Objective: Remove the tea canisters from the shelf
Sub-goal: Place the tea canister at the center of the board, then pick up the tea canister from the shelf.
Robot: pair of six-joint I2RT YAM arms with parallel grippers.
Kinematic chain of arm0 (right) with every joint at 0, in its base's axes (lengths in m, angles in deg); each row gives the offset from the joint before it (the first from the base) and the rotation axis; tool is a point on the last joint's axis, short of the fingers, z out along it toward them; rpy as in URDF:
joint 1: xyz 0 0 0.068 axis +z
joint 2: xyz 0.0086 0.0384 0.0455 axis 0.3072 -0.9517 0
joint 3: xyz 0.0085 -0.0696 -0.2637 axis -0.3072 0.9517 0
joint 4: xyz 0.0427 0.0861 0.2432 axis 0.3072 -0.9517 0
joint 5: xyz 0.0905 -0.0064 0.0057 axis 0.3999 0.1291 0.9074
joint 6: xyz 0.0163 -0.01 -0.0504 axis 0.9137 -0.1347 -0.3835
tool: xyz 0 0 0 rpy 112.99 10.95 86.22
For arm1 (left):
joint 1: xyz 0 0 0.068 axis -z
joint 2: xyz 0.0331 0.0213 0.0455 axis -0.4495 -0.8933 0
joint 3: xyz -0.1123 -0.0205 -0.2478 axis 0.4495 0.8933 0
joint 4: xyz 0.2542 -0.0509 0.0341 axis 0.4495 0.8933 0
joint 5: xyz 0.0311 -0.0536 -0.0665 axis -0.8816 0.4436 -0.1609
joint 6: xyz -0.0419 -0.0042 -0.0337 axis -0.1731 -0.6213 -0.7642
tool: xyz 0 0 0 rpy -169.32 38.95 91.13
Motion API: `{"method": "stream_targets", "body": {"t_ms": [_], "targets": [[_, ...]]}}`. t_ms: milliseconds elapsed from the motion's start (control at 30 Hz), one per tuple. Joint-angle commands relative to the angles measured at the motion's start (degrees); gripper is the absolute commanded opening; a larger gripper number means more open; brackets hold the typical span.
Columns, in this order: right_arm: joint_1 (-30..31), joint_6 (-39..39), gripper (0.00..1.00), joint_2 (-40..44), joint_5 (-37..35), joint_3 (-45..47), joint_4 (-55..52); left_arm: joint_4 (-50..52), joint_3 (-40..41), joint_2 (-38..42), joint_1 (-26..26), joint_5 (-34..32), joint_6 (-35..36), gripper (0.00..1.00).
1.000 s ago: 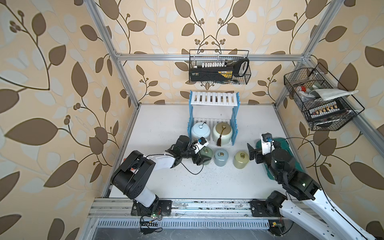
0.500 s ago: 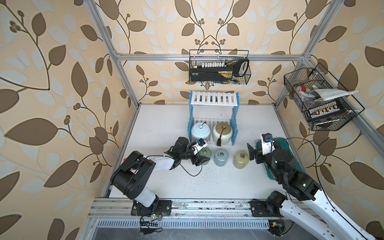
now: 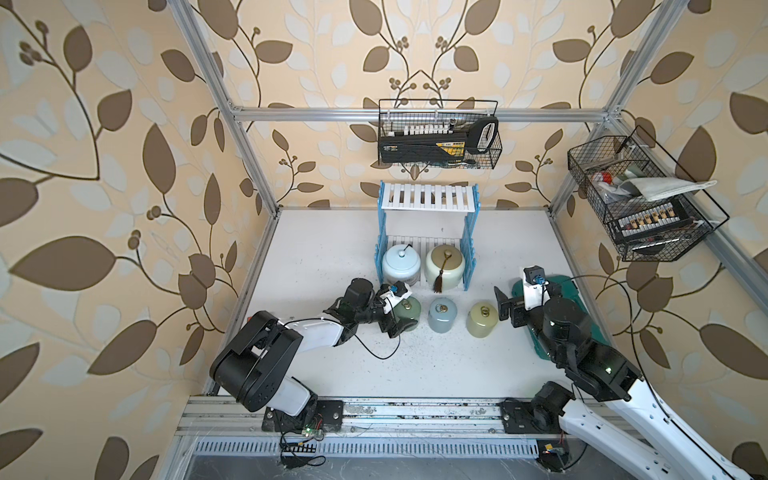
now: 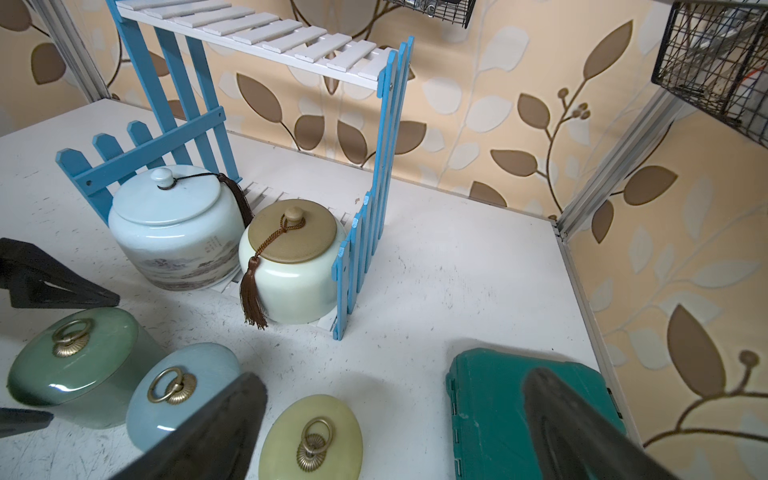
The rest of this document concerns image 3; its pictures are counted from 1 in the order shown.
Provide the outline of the green tea canister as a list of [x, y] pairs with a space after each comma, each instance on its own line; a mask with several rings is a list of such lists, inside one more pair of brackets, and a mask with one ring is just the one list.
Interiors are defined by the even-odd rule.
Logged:
[[421, 317], [422, 305], [420, 301], [411, 296], [401, 300], [393, 310], [398, 321], [414, 322], [418, 324]]

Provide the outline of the yellow-green tea canister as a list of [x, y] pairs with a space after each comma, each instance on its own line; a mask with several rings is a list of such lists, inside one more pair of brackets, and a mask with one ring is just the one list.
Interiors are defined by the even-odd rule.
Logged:
[[469, 310], [466, 328], [475, 338], [486, 338], [499, 323], [497, 308], [487, 301], [481, 301]]

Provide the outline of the blue tea canister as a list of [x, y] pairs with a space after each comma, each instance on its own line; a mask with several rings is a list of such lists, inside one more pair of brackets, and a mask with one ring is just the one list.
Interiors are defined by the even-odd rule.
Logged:
[[447, 333], [454, 326], [457, 313], [457, 306], [450, 298], [436, 298], [428, 310], [428, 325], [435, 333]]

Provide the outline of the blue white wooden shelf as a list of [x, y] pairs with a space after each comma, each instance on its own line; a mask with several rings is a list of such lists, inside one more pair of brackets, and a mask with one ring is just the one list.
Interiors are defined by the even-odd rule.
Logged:
[[424, 276], [423, 263], [428, 252], [437, 245], [457, 247], [466, 263], [461, 283], [456, 288], [467, 290], [477, 266], [473, 234], [480, 212], [476, 185], [432, 185], [386, 183], [378, 186], [378, 237], [374, 264], [378, 280], [385, 282], [382, 260], [393, 245], [412, 244], [421, 257], [421, 274], [417, 283], [430, 287]]

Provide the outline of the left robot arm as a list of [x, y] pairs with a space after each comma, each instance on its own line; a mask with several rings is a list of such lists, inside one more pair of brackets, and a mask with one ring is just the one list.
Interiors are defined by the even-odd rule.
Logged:
[[375, 289], [355, 278], [343, 296], [322, 313], [282, 321], [267, 311], [252, 315], [213, 361], [209, 376], [249, 412], [265, 412], [267, 432], [314, 436], [338, 432], [344, 402], [321, 400], [308, 386], [288, 375], [301, 353], [340, 347], [357, 336], [358, 327], [376, 324], [389, 338], [399, 338], [417, 325], [400, 318], [395, 307], [412, 290], [403, 281]]

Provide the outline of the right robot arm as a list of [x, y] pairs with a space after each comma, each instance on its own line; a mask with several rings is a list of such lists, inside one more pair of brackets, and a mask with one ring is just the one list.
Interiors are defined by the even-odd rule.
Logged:
[[522, 295], [494, 290], [500, 320], [526, 328], [571, 386], [546, 382], [530, 400], [501, 405], [508, 433], [567, 433], [637, 479], [748, 479], [654, 390], [639, 366], [594, 339], [591, 317], [541, 275]]

